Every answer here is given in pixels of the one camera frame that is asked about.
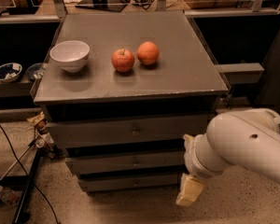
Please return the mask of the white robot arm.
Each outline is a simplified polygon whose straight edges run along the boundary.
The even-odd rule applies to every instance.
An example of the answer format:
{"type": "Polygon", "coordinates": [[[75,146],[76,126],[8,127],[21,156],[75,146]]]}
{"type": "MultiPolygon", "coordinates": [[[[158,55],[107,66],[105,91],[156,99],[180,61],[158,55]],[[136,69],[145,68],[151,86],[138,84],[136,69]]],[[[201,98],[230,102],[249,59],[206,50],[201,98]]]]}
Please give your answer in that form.
{"type": "Polygon", "coordinates": [[[206,181],[238,165],[280,185],[280,115],[268,108],[230,111],[215,116],[206,133],[184,139],[184,163],[175,203],[192,205],[206,181]]]}

